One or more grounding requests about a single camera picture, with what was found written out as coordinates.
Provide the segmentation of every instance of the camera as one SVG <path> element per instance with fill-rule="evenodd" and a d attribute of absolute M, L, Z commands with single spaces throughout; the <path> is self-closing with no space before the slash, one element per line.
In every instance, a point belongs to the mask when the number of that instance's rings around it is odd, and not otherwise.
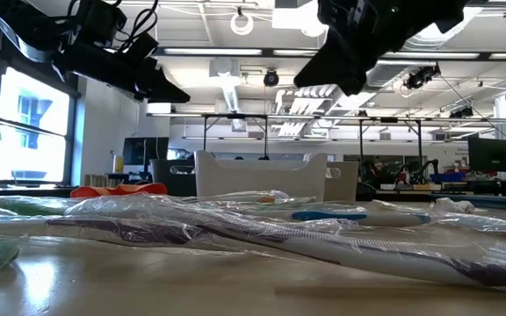
<path fill-rule="evenodd" d="M 269 87 L 269 88 L 277 86 L 278 85 L 277 70 L 275 70 L 275 69 L 267 70 L 267 74 L 264 75 L 263 83 L 264 83 L 265 87 Z"/>

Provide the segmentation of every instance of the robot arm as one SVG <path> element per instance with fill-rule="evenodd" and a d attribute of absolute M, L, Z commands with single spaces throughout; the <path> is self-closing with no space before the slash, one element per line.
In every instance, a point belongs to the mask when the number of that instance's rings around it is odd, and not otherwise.
<path fill-rule="evenodd" d="M 0 0 L 0 29 L 29 60 L 51 63 L 62 78 L 73 72 L 124 90 L 136 100 L 186 103 L 151 54 L 157 42 L 146 32 L 125 51 L 109 52 L 127 17 L 101 0 L 80 0 L 75 16 L 47 17 L 21 0 Z"/>
<path fill-rule="evenodd" d="M 469 3 L 488 0 L 318 0 L 318 18 L 329 26 L 325 45 L 294 79 L 298 87 L 337 84 L 347 95 L 365 86 L 378 58 L 399 51 L 431 24 L 448 32 Z"/>

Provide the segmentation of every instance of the red object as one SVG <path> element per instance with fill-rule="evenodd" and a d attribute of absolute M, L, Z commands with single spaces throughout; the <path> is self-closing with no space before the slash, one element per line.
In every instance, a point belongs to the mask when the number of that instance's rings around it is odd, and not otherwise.
<path fill-rule="evenodd" d="M 71 191 L 72 198 L 96 198 L 101 196 L 119 196 L 134 193 L 167 194 L 167 187 L 163 183 L 144 185 L 121 184 L 116 188 L 79 187 Z"/>

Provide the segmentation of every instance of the computer monitor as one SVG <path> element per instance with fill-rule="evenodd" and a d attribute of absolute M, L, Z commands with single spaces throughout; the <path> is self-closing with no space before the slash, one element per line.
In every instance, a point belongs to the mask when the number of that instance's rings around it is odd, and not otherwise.
<path fill-rule="evenodd" d="M 125 165 L 144 166 L 149 164 L 150 159 L 167 159 L 169 137 L 125 138 L 124 156 Z"/>
<path fill-rule="evenodd" d="M 506 140 L 469 138 L 471 171 L 506 172 Z"/>

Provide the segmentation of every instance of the table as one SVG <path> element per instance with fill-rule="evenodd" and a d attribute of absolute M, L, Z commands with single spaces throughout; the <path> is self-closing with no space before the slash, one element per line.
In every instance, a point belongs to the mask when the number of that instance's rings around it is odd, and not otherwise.
<path fill-rule="evenodd" d="M 32 239 L 0 271 L 0 315 L 37 314 L 502 315 L 506 291 L 253 253 Z"/>

